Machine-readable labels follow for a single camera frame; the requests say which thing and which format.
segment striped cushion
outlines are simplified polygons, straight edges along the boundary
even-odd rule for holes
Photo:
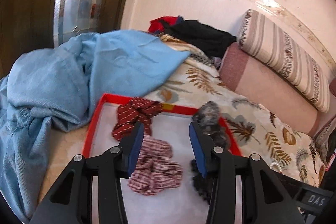
[[[238,34],[240,48],[292,83],[321,112],[329,109],[329,84],[322,69],[286,32],[249,9]]]

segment leaf print fabric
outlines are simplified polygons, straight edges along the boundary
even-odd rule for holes
[[[181,51],[190,50],[189,46],[192,46],[176,41],[167,42],[167,45]],[[204,56],[197,48],[190,51]],[[312,139],[293,131],[276,113],[258,102],[250,102],[225,88],[218,71],[205,64],[206,58],[188,58],[164,85],[146,98],[195,108],[208,101],[215,102],[243,156],[257,153],[268,165],[278,163],[284,175],[317,185],[324,174],[324,171],[318,170],[324,170],[325,166]]]

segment silver bolt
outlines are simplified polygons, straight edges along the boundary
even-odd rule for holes
[[[254,153],[254,154],[252,154],[251,158],[253,160],[260,160],[260,155]]]
[[[214,151],[215,153],[221,153],[221,152],[223,152],[224,150],[223,150],[223,148],[221,148],[220,146],[215,146],[215,147],[213,148],[213,151]]]
[[[74,161],[81,161],[82,159],[83,159],[83,156],[79,154],[73,157]]]
[[[120,151],[120,148],[119,148],[118,146],[113,146],[113,147],[110,149],[110,152],[111,152],[112,154],[117,154],[117,153],[119,153],[119,151]]]

